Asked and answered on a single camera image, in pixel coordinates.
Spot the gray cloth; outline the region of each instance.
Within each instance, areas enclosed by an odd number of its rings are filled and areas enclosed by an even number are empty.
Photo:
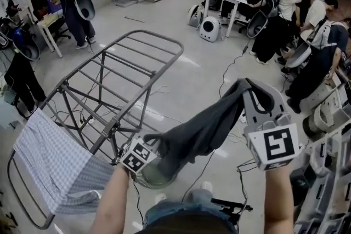
[[[249,79],[238,79],[215,104],[186,123],[157,135],[161,140],[158,152],[162,159],[157,166],[160,172],[172,176],[188,162],[194,163],[196,156],[209,155],[219,148],[239,119],[244,109],[242,94],[249,89],[259,99],[260,91]],[[154,135],[147,135],[145,141],[154,138]]]
[[[14,150],[53,214],[96,212],[114,168],[72,140],[40,109],[30,117]]]

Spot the desk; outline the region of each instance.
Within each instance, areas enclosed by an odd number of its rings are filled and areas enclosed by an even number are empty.
[[[230,23],[229,23],[229,26],[228,26],[228,31],[227,31],[227,34],[225,35],[225,36],[229,37],[230,36],[230,32],[231,32],[231,28],[233,27],[233,23],[234,23],[234,20],[235,20],[235,14],[236,14],[236,11],[237,11],[237,7],[239,6],[239,3],[247,4],[247,1],[246,0],[224,0],[224,1],[229,1],[229,2],[234,4],[234,9],[231,12],[231,18],[230,18]],[[208,7],[209,6],[210,6],[210,0],[206,0],[205,11],[204,11],[204,18],[207,17]]]
[[[61,51],[53,38],[53,36],[51,35],[51,33],[49,31],[49,26],[52,25],[54,22],[56,22],[60,18],[61,15],[62,15],[62,10],[57,11],[54,14],[46,15],[44,17],[44,19],[42,19],[38,23],[40,32],[41,32],[42,36],[44,37],[45,42],[48,44],[50,51],[53,52],[56,50],[56,52],[60,58],[62,58],[63,56],[62,56]]]

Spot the backpack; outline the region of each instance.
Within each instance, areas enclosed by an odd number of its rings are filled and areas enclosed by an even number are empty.
[[[330,30],[333,25],[344,26],[341,22],[328,21],[327,17],[325,17],[317,24],[314,31],[307,38],[307,41],[309,41],[310,45],[318,50],[322,50],[325,47],[336,46],[336,42],[328,43]]]

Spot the shoe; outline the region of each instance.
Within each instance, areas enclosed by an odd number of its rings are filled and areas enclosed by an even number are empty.
[[[225,17],[219,16],[219,22],[222,26],[228,26],[229,24],[229,19]]]
[[[200,189],[204,189],[204,190],[209,191],[210,193],[213,193],[213,185],[209,181],[204,181],[200,185]]]
[[[77,50],[80,50],[80,49],[84,49],[84,48],[86,48],[86,47],[88,47],[88,46],[89,46],[88,42],[85,41],[83,45],[81,45],[81,46],[76,46],[76,49],[77,49]]]
[[[288,99],[286,101],[286,103],[288,104],[289,107],[291,107],[291,109],[297,113],[297,114],[300,114],[301,113],[301,109],[300,109],[300,101],[299,102],[296,102],[294,101],[293,99]]]
[[[157,205],[158,203],[160,203],[161,201],[166,200],[166,199],[167,199],[166,194],[164,194],[164,193],[157,194],[155,196],[155,205]]]
[[[286,90],[284,93],[285,93],[286,96],[288,96],[289,98],[291,98],[291,93],[290,93],[289,90]]]
[[[89,38],[89,42],[90,42],[90,44],[93,44],[93,43],[95,43],[97,40],[95,39],[95,37],[93,36],[93,37],[91,37],[91,38]]]
[[[287,69],[286,67],[283,67],[280,71],[281,71],[281,73],[284,73],[285,75],[290,74],[290,69]]]
[[[285,64],[286,64],[286,61],[285,61],[285,59],[284,59],[282,56],[278,56],[278,57],[276,57],[274,60],[275,60],[275,62],[277,62],[278,64],[281,64],[281,65],[285,65]]]
[[[268,64],[268,62],[260,61],[259,58],[256,58],[256,62],[258,62],[261,65],[267,65]]]

